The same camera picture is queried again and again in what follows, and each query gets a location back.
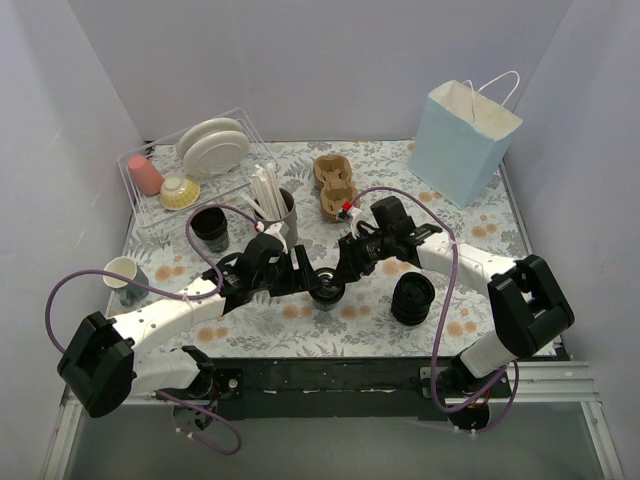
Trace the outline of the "black plastic cup lid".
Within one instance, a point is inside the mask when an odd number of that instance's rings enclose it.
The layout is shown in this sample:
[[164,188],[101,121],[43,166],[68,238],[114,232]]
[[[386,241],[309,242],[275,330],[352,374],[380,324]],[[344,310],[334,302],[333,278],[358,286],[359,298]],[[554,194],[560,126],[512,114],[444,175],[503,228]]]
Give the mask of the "black plastic cup lid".
[[335,270],[329,267],[322,267],[322,268],[319,268],[319,270],[321,271],[321,273],[319,274],[319,277],[320,277],[319,282],[323,284],[320,298],[340,297],[342,299],[342,297],[344,296],[346,287],[342,289],[336,289],[331,285],[332,274]]

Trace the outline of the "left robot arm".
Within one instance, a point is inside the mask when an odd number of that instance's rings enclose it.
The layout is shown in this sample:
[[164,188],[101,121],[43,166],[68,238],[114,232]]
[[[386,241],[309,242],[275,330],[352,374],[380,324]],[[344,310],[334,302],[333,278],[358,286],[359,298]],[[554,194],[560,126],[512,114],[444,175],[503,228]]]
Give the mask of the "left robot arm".
[[149,353],[170,338],[220,317],[266,291],[272,297],[316,293],[323,283],[303,246],[288,250],[265,233],[245,250],[223,257],[179,293],[129,313],[85,317],[64,349],[57,372],[92,418],[118,408],[130,395],[179,390],[193,400],[213,386],[213,365],[197,348],[158,360]]

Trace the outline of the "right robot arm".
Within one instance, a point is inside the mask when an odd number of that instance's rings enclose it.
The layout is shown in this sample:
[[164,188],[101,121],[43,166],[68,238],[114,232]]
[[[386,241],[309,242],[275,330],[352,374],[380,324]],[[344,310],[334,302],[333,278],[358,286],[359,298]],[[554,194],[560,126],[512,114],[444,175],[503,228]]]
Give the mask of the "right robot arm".
[[360,220],[360,210],[343,204],[338,218],[351,231],[339,241],[340,258],[332,282],[354,283],[378,262],[397,258],[424,271],[449,274],[455,283],[484,295],[494,328],[462,350],[435,380],[438,388],[475,397],[491,377],[513,360],[530,358],[574,324],[575,316],[547,262],[493,255],[455,242],[431,224],[416,226],[395,196],[371,207],[377,222]]

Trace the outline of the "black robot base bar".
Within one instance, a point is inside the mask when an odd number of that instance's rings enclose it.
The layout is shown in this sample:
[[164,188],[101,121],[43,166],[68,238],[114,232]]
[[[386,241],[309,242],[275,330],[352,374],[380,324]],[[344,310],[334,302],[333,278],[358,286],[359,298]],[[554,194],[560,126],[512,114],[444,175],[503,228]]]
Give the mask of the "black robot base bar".
[[445,421],[428,397],[428,357],[210,358],[169,393],[216,402],[227,420],[409,417]]

